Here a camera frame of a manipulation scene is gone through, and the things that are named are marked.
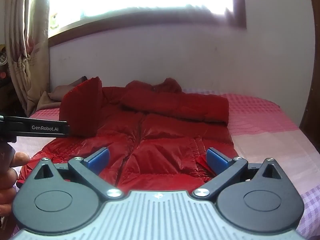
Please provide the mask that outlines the person's left hand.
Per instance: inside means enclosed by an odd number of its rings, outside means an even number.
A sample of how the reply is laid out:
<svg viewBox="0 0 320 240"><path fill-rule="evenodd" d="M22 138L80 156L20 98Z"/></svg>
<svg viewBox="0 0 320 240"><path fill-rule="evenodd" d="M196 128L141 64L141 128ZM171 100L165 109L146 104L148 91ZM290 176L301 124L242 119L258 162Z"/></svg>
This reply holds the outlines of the person's left hand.
<svg viewBox="0 0 320 240"><path fill-rule="evenodd" d="M16 152L10 167L4 174L1 174L0 190L0 215L7 217L11 214L12 202L16 196L14 184L17 181L17 172L14 167L26 165L29 162L29 155L23 152Z"/></svg>

